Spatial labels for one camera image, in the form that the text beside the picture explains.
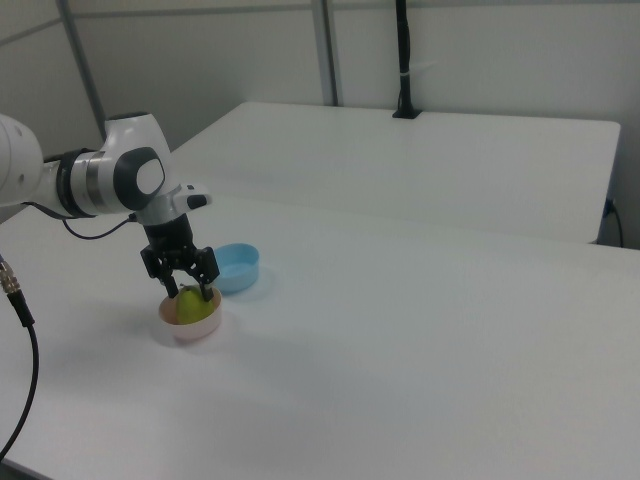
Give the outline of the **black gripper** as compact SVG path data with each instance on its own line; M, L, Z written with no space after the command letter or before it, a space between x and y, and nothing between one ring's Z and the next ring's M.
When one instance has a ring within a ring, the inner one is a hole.
M193 232L186 214L157 225L144 225L149 242L141 252L147 274L165 288L169 298L175 298L179 289L173 278L172 268L187 268L200 289L202 299L213 299L212 284L220 275L214 250L211 247L196 249Z

